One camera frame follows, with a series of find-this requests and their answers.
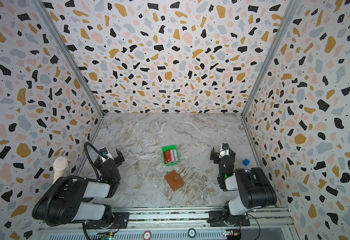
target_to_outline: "white microphone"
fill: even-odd
[[[68,166],[68,159],[66,157],[58,157],[53,162],[53,183],[59,178],[64,175],[64,170]]]

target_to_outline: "green plastic box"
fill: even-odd
[[[177,157],[178,157],[178,161],[177,161],[177,162],[173,162],[173,163],[168,163],[168,164],[166,164],[166,162],[165,162],[165,157],[164,157],[164,152],[167,151],[168,149],[176,150],[176,155],[177,155]],[[162,151],[162,154],[163,154],[163,163],[164,163],[164,165],[170,166],[170,165],[174,165],[174,164],[177,164],[177,163],[180,162],[179,155],[178,155],[178,150],[177,150],[177,148],[176,148],[176,145],[162,147],[162,148],[161,148],[161,151]]]

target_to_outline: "metal mounting plate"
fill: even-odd
[[[129,212],[114,212],[113,214],[115,219],[119,221],[115,221],[113,229],[126,229],[129,220]],[[87,222],[85,226],[86,229],[99,229],[95,221]]]
[[[210,219],[216,219],[215,221],[210,223],[211,227],[240,227],[239,223],[233,226],[228,226],[223,221],[223,211],[209,211],[208,215]],[[242,215],[242,218],[240,219],[240,221],[242,222],[242,227],[249,226],[249,219],[248,218],[246,219],[245,215]]]

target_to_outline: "terrazzo wall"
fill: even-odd
[[[350,0],[305,1],[245,116],[301,239],[350,240]]]
[[[45,0],[105,112],[241,113],[286,0]]]
[[[0,1],[0,240],[35,237],[54,159],[73,172],[99,118],[29,2]]]

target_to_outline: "brown leather wallet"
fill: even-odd
[[[182,178],[175,170],[167,174],[164,178],[167,180],[169,186],[173,191],[178,190],[181,186],[184,185]]]

